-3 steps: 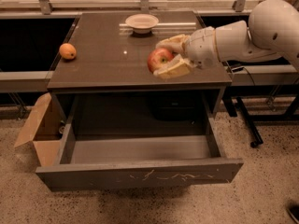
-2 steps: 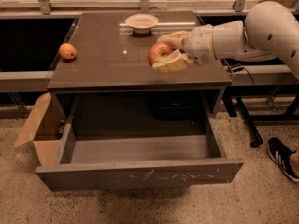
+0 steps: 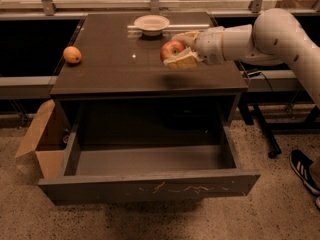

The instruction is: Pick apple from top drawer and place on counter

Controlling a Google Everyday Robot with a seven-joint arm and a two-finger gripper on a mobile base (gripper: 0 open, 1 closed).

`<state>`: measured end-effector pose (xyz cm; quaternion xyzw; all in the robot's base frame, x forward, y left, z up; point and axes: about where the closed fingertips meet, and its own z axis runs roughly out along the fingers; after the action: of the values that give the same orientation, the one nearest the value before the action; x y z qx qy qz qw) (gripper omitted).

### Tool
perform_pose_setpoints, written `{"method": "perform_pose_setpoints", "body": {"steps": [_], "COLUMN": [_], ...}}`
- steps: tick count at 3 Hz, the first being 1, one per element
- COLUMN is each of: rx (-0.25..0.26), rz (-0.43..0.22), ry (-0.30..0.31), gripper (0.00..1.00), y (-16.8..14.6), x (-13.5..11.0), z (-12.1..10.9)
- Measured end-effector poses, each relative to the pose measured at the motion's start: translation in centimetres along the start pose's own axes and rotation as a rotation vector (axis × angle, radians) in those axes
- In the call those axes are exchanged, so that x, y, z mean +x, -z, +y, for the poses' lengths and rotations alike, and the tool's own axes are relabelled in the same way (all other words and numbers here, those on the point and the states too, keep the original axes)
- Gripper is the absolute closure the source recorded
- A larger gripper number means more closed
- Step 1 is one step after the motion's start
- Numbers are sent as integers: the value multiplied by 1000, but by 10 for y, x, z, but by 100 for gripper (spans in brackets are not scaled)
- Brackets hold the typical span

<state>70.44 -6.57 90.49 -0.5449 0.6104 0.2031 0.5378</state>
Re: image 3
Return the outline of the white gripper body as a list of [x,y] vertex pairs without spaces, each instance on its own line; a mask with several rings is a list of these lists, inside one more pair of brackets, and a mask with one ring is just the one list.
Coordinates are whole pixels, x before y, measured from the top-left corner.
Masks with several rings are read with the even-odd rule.
[[194,41],[194,50],[200,59],[208,65],[225,62],[223,55],[223,27],[212,27],[201,32]]

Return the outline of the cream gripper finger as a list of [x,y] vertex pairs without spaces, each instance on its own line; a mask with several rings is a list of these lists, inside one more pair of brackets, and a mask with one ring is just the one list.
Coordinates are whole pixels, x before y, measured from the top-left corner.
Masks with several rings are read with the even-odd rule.
[[201,34],[200,31],[183,32],[183,33],[179,33],[179,34],[174,35],[172,37],[172,40],[179,41],[187,47],[194,48],[195,43],[196,43],[196,39],[198,38],[198,36],[200,34]]
[[199,65],[202,59],[191,48],[186,48],[177,55],[164,60],[164,65],[171,70],[192,69]]

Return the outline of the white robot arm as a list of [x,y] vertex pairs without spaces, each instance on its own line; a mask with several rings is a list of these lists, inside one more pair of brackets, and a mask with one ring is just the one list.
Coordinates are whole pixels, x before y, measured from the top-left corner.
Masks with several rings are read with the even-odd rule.
[[170,69],[190,69],[226,61],[271,66],[284,63],[294,73],[312,101],[320,107],[320,47],[288,11],[266,10],[250,25],[211,27],[172,37],[186,49],[163,61]]

